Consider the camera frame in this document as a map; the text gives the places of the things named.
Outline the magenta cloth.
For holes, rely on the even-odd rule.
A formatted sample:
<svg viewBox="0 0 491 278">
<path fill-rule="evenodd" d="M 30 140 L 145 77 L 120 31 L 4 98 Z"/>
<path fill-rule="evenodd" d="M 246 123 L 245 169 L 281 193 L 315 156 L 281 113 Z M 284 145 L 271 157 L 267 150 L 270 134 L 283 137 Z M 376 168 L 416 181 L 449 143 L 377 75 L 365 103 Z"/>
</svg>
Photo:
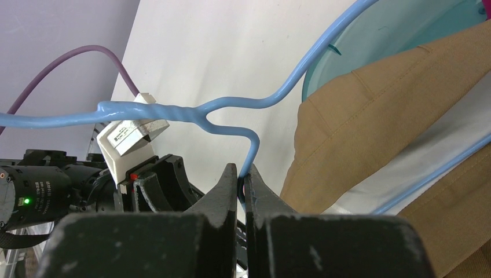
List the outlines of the magenta cloth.
<svg viewBox="0 0 491 278">
<path fill-rule="evenodd" d="M 476 4 L 479 6 L 478 13 L 490 20 L 490 0 L 477 0 Z"/>
</svg>

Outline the light blue wire hanger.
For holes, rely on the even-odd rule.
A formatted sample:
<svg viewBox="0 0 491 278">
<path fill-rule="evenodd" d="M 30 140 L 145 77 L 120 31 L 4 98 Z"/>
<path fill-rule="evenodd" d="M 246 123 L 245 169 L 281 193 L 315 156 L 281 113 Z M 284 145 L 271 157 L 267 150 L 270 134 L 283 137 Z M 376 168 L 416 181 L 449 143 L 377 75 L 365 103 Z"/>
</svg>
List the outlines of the light blue wire hanger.
<svg viewBox="0 0 491 278">
<path fill-rule="evenodd" d="M 328 45 L 356 18 L 376 1 L 356 1 L 348 7 L 307 51 L 289 77 L 272 95 L 265 98 L 220 97 L 196 107 L 180 107 L 158 103 L 145 104 L 125 101 L 103 101 L 94 112 L 63 116 L 21 116 L 1 114 L 2 127 L 19 129 L 49 129 L 85 125 L 104 120 L 164 119 L 193 123 L 211 134 L 240 136 L 251 146 L 244 161 L 241 176 L 245 176 L 259 150 L 258 135 L 245 127 L 220 126 L 211 123 L 208 114 L 223 108 L 265 109 L 283 100 L 298 83 Z M 386 156 L 380 163 L 371 163 L 368 174 L 360 174 L 353 186 L 341 190 L 327 203 L 326 212 L 341 214 L 396 214 L 415 204 L 425 193 L 436 187 L 445 175 L 461 165 L 471 155 L 490 143 L 490 96 L 473 93 L 468 106 L 462 100 L 450 105 L 446 112 L 442 97 L 455 93 L 449 82 L 432 79 L 427 86 L 427 106 L 409 112 L 408 103 L 397 101 L 395 94 L 409 94 L 409 74 L 425 77 L 422 61 L 413 63 L 398 78 L 389 81 L 394 72 L 387 65 L 389 58 L 367 64 L 371 74 L 379 74 L 384 84 L 373 91 L 373 97 L 362 103 L 354 114 L 299 160 L 299 169 L 312 164 L 316 157 L 329 155 L 327 144 L 340 139 L 342 131 L 356 147 L 378 151 Z"/>
</svg>

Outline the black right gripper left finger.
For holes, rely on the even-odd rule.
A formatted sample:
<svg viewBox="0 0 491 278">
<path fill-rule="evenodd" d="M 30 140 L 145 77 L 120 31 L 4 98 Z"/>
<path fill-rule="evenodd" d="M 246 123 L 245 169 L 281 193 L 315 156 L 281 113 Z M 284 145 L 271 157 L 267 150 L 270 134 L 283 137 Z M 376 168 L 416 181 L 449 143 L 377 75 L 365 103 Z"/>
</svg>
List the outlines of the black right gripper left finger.
<svg viewBox="0 0 491 278">
<path fill-rule="evenodd" d="M 237 168 L 184 212 L 71 214 L 36 277 L 235 277 Z"/>
</svg>

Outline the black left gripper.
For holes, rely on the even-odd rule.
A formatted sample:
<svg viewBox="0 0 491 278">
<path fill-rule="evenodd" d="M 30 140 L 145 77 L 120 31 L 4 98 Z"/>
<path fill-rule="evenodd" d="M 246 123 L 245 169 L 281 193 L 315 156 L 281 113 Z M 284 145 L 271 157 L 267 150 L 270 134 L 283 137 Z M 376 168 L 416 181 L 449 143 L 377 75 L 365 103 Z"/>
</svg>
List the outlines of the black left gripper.
<svg viewBox="0 0 491 278">
<path fill-rule="evenodd" d="M 118 184 L 119 210 L 132 213 L 183 212 L 204 193 L 188 180 L 182 157 L 152 156 L 127 170 Z"/>
</svg>

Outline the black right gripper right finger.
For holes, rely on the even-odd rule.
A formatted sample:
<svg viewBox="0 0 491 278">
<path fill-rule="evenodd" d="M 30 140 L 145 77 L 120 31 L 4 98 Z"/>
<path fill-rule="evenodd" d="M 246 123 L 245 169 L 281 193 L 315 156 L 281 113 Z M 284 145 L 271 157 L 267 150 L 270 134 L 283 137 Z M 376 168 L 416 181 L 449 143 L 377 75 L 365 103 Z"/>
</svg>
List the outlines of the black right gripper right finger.
<svg viewBox="0 0 491 278">
<path fill-rule="evenodd" d="M 249 277 L 434 277 L 413 227 L 385 215 L 302 214 L 255 166 L 243 179 Z"/>
</svg>

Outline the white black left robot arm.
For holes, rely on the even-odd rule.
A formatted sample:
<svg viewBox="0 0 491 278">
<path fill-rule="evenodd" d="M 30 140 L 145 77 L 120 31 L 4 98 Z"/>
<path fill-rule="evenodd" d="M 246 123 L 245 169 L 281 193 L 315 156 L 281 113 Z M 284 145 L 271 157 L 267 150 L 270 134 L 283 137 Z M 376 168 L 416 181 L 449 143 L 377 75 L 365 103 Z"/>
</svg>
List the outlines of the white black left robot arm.
<svg viewBox="0 0 491 278">
<path fill-rule="evenodd" d="M 44 242 L 48 234 L 14 231 L 70 213 L 185 211 L 202 196 L 189 182 L 180 156 L 152 156 L 116 183 L 98 153 L 81 161 L 64 151 L 29 149 L 21 160 L 1 160 L 1 248 Z"/>
</svg>

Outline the brown skirt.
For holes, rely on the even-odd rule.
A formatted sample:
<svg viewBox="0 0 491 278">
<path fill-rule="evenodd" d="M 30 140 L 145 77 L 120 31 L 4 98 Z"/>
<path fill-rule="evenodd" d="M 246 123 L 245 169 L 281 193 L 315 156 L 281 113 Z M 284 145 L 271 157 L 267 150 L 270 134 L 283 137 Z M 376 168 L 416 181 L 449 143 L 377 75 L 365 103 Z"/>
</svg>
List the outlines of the brown skirt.
<svg viewBox="0 0 491 278">
<path fill-rule="evenodd" d="M 490 276 L 490 22 L 355 69 L 298 110 L 280 196 L 408 220 L 437 277 Z"/>
</svg>

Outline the teal plastic basket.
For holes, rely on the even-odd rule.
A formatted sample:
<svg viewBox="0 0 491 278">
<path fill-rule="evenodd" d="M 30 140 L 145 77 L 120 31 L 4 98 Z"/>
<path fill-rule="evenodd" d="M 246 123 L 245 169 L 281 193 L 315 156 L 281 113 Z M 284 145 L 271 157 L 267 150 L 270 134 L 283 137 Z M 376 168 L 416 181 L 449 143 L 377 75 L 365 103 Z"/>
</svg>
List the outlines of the teal plastic basket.
<svg viewBox="0 0 491 278">
<path fill-rule="evenodd" d="M 377 1 L 307 70 L 302 100 L 337 76 L 484 22 L 476 1 Z"/>
</svg>

